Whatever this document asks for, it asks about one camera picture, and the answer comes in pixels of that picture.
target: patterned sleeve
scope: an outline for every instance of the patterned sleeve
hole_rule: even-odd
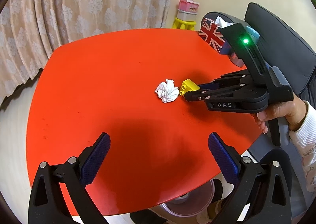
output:
[[[293,144],[303,157],[303,169],[306,174],[307,190],[316,191],[316,110],[307,102],[307,115],[297,131],[290,131]]]

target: yellow plastic stool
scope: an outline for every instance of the yellow plastic stool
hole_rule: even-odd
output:
[[[196,25],[196,22],[187,22],[187,21],[182,21],[178,18],[174,19],[172,29],[178,29],[179,24],[181,24],[180,29],[190,29],[194,30],[194,26]]]

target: white tissue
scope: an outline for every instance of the white tissue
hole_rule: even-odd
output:
[[[166,79],[156,88],[155,93],[161,98],[162,102],[168,103],[176,100],[179,95],[179,88],[175,87],[172,79]]]
[[[216,23],[217,26],[219,26],[219,27],[221,27],[221,28],[225,28],[225,27],[227,27],[227,26],[233,25],[232,23],[227,23],[227,22],[225,22],[225,21],[223,20],[223,18],[222,18],[222,17],[219,17],[219,16],[216,18],[215,23]]]

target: floral patterned curtain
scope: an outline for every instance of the floral patterned curtain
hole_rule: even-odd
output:
[[[0,103],[66,43],[164,27],[170,0],[8,0],[0,13]]]

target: metal pin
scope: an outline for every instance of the metal pin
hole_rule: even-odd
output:
[[[39,166],[43,169],[43,168],[45,168],[45,167],[46,167],[46,165],[47,165],[47,163],[46,163],[46,162],[41,162]]]
[[[279,166],[280,166],[280,164],[279,164],[278,161],[273,161],[273,165],[274,165],[275,167],[279,167]]]
[[[68,160],[68,162],[69,162],[70,164],[73,164],[73,163],[76,162],[76,160],[77,160],[76,157],[70,157],[69,160]]]
[[[242,161],[243,161],[244,163],[250,163],[250,162],[251,162],[251,159],[250,159],[248,156],[245,156],[245,157],[242,158]]]

